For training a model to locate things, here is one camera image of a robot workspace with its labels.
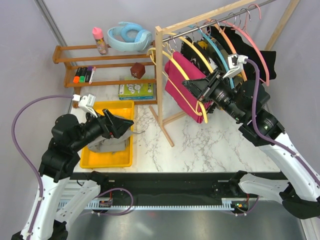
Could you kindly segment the pink trousers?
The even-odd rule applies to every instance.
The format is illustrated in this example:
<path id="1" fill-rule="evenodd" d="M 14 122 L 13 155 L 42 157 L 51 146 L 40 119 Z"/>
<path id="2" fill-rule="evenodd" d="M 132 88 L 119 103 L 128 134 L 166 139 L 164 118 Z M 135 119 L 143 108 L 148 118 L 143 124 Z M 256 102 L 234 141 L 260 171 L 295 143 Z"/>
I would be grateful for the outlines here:
<path id="1" fill-rule="evenodd" d="M 191 80 L 204 79 L 206 75 L 202 73 L 194 64 L 192 64 L 187 58 L 185 58 L 180 52 L 175 51 L 172 58 L 182 67 L 186 75 Z M 168 75 L 168 81 L 165 85 L 165 90 L 173 97 L 178 106 L 191 118 L 193 118 L 198 124 L 201 124 L 204 117 L 197 115 L 189 106 L 196 109 L 197 99 L 185 88 L 182 84 L 186 79 L 177 69 L 177 67 L 169 60 L 165 66 L 164 71 Z"/>

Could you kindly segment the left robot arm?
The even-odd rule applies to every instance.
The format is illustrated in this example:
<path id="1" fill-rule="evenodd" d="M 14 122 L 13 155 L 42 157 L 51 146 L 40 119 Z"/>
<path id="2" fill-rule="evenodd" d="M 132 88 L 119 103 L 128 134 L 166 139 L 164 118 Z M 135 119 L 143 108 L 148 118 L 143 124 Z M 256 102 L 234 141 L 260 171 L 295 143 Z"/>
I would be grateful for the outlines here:
<path id="1" fill-rule="evenodd" d="M 57 210 L 62 193 L 80 161 L 78 152 L 100 137 L 119 139 L 134 124 L 130 119 L 113 115 L 108 109 L 102 112 L 87 113 L 84 123 L 69 113 L 55 120 L 52 138 L 35 171 L 38 189 L 30 215 L 24 228 L 12 235 L 13 240 L 65 240 L 86 205 L 109 193 L 109 178 L 93 171 L 64 209 Z"/>

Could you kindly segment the black white patterned trousers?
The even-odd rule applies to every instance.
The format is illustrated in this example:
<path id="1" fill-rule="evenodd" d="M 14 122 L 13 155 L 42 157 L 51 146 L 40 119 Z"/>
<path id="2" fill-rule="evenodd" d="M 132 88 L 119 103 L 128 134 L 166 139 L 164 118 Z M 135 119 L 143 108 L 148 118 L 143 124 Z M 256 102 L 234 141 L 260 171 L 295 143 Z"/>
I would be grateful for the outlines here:
<path id="1" fill-rule="evenodd" d="M 188 36 L 185 36 L 184 38 L 189 41 L 194 47 L 196 47 L 208 62 L 208 58 L 204 56 L 205 51 L 198 45 L 198 43 L 192 42 L 191 38 Z M 203 74 L 209 75 L 211 73 L 200 56 L 184 41 L 181 43 L 180 53 L 193 65 L 195 65 Z"/>

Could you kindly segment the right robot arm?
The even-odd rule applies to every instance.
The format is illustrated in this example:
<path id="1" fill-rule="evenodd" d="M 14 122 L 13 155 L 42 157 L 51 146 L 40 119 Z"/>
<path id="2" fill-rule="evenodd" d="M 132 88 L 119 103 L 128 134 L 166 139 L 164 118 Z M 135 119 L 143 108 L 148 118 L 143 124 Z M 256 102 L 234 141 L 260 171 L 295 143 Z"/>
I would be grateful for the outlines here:
<path id="1" fill-rule="evenodd" d="M 270 95 L 259 78 L 232 90 L 214 71 L 182 84 L 197 100 L 213 102 L 229 114 L 240 125 L 243 137 L 269 156 L 286 177 L 273 180 L 239 170 L 229 181 L 233 196 L 246 193 L 268 198 L 302 220 L 320 216 L 320 175 L 300 155 L 280 121 L 264 109 Z"/>

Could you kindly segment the blue hanger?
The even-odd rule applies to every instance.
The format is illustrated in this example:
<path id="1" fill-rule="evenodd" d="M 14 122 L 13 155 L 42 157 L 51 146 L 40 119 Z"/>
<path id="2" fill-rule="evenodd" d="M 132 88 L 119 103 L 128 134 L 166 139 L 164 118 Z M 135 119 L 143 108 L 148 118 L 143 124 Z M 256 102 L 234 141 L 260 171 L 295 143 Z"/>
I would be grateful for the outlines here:
<path id="1" fill-rule="evenodd" d="M 222 55 L 222 53 L 220 52 L 220 50 L 218 49 L 218 47 L 216 46 L 216 44 L 210 39 L 210 37 L 208 37 L 205 33 L 203 33 L 203 31 L 200 29 L 199 26 L 196 26 L 196 25 L 189 25 L 188 26 L 189 28 L 191 29 L 195 29 L 196 31 L 200 32 L 202 37 L 204 39 L 207 40 L 207 42 L 212 46 L 212 48 L 215 50 L 215 52 L 217 53 L 218 57 L 220 58 L 222 64 L 223 64 L 223 67 L 225 69 L 225 72 L 227 73 L 230 69 L 229 69 L 229 66 L 224 58 L 224 56 Z"/>

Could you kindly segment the camouflage yellow trousers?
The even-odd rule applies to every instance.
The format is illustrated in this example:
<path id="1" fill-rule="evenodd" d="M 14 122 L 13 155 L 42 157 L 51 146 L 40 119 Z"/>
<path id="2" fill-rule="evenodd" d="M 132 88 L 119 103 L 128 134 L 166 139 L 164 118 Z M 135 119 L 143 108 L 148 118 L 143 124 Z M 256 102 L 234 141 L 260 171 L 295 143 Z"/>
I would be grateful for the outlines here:
<path id="1" fill-rule="evenodd" d="M 204 56 L 207 57 L 207 61 L 213 70 L 219 69 L 222 72 L 226 72 L 222 60 L 220 59 L 216 50 L 207 40 L 200 40 L 197 44 L 204 50 Z"/>

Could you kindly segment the yellow hanger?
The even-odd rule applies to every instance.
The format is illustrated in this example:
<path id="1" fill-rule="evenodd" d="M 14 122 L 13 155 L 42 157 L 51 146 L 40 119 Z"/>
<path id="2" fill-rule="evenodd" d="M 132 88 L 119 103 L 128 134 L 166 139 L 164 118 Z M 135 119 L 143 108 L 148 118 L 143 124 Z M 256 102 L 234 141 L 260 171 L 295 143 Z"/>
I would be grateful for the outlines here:
<path id="1" fill-rule="evenodd" d="M 201 58 L 186 42 L 181 43 L 180 52 L 175 51 L 172 54 L 172 58 L 183 69 L 190 80 L 202 79 L 206 76 L 206 73 L 209 73 L 209 70 L 204 63 L 204 60 L 207 58 Z M 182 82 L 185 81 L 182 73 L 171 60 L 165 64 L 164 71 L 168 75 L 165 91 L 173 97 L 178 106 L 187 115 L 193 118 L 198 124 L 201 124 L 204 117 L 202 115 L 197 115 L 195 110 L 201 113 L 202 109 L 197 105 L 197 99 L 182 84 Z"/>
<path id="2" fill-rule="evenodd" d="M 165 64 L 170 60 L 173 62 L 173 64 L 178 68 L 178 70 L 182 73 L 185 80 L 190 80 L 187 74 L 184 72 L 184 70 L 180 67 L 180 65 L 172 58 L 172 54 L 174 53 L 168 53 L 165 50 L 162 50 L 161 52 L 157 52 L 157 49 L 155 47 L 151 47 L 147 51 L 147 55 L 150 57 L 151 61 L 154 63 L 156 68 L 159 68 L 159 71 L 156 72 L 156 82 L 162 83 L 163 77 L 166 77 L 166 83 L 169 79 L 168 75 L 165 72 Z M 206 107 L 203 103 L 199 102 L 197 100 L 197 106 L 201 107 L 201 112 L 198 112 L 195 110 L 195 113 L 198 116 L 203 116 L 205 118 L 207 116 L 206 113 Z"/>

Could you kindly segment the grey trousers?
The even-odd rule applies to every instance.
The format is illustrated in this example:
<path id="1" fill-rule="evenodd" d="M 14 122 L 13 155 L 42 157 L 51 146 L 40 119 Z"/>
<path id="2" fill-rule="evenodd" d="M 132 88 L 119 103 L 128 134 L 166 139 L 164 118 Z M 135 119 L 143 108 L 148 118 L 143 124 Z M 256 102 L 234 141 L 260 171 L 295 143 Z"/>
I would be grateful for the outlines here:
<path id="1" fill-rule="evenodd" d="M 94 141 L 87 145 L 88 149 L 95 153 L 115 153 L 121 152 L 126 149 L 129 144 L 130 137 L 133 135 L 139 135 L 144 133 L 145 131 L 141 132 L 134 132 L 130 129 L 126 131 L 126 133 L 119 137 L 119 138 L 105 138 L 103 136 L 99 136 Z"/>

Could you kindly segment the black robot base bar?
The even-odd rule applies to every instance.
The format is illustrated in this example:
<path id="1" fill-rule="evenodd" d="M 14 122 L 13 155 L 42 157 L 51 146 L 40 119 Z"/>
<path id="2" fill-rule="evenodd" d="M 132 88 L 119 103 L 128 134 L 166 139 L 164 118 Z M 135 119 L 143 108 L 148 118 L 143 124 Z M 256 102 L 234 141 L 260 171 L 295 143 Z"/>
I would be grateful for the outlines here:
<path id="1" fill-rule="evenodd" d="M 207 206 L 218 205 L 222 199 L 245 199 L 247 194 L 229 180 L 235 172 L 74 173 L 72 180 L 94 180 L 107 197 L 111 190 L 116 206 Z"/>

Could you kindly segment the orange hanger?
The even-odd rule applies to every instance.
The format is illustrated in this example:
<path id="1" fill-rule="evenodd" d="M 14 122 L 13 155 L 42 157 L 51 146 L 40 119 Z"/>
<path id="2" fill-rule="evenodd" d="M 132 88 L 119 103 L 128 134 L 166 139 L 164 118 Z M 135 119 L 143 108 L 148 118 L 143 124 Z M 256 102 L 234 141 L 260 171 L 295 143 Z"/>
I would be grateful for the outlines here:
<path id="1" fill-rule="evenodd" d="M 207 18 L 206 24 L 208 24 L 208 23 L 214 23 L 213 26 L 218 30 L 219 34 L 224 38 L 224 40 L 225 40 L 225 42 L 227 43 L 227 45 L 229 46 L 231 52 L 232 52 L 233 54 L 236 54 L 237 52 L 236 52 L 236 50 L 235 50 L 232 42 L 230 41 L 230 39 L 227 37 L 227 35 L 226 35 L 225 32 L 224 32 L 226 28 L 224 28 L 224 29 L 221 30 L 221 27 L 220 27 L 219 22 L 217 23 L 215 19 L 209 19 L 209 18 Z M 208 33 L 211 32 L 211 26 L 208 26 L 207 28 L 210 28 L 210 29 L 207 29 L 207 32 L 208 32 Z M 243 80 L 244 80 L 244 81 L 247 81 L 247 76 L 246 76 L 246 73 L 245 73 L 244 70 L 241 71 L 241 75 L 242 75 L 242 77 L 243 77 Z"/>

